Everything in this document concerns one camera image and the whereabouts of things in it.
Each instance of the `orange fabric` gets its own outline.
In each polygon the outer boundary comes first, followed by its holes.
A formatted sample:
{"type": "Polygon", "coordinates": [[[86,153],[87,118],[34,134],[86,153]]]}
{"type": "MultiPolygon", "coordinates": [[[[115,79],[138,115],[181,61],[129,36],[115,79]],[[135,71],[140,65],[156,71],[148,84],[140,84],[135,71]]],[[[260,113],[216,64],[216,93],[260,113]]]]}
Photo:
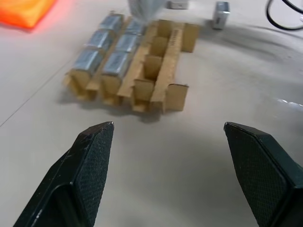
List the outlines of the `orange fabric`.
{"type": "Polygon", "coordinates": [[[0,0],[0,22],[33,28],[56,0],[0,0]]]}

